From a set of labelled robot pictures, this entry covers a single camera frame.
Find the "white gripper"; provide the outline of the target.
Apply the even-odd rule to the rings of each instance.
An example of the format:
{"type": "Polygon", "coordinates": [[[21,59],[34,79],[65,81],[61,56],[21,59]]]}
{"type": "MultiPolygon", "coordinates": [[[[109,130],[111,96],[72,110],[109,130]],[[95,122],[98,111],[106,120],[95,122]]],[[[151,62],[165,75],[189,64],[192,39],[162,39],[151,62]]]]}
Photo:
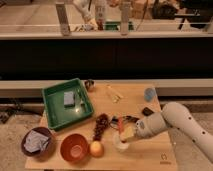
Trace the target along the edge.
{"type": "Polygon", "coordinates": [[[167,124],[163,116],[160,113],[154,113],[139,119],[135,128],[133,126],[126,127],[119,137],[122,142],[132,142],[136,140],[136,136],[140,139],[148,139],[166,130],[167,124]]]}

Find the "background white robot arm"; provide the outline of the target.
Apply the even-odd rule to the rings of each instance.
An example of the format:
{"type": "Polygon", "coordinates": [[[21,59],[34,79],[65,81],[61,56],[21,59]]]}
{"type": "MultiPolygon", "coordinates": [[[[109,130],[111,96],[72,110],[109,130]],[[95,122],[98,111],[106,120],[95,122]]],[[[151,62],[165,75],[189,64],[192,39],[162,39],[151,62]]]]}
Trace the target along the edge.
{"type": "Polygon", "coordinates": [[[96,23],[96,20],[88,9],[89,0],[73,0],[73,5],[76,10],[81,14],[84,22],[86,24],[91,25],[95,30],[97,30],[98,25],[96,23]]]}

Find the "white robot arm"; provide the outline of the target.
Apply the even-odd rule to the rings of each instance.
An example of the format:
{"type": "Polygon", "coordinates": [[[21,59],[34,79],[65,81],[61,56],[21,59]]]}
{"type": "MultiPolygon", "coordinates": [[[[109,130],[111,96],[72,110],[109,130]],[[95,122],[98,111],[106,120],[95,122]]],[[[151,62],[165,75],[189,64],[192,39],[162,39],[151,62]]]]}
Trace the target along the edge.
{"type": "Polygon", "coordinates": [[[197,123],[187,107],[177,102],[169,102],[161,112],[144,116],[135,124],[126,127],[119,135],[119,139],[128,143],[149,139],[167,131],[170,127],[188,136],[213,163],[213,135],[197,123]]]}

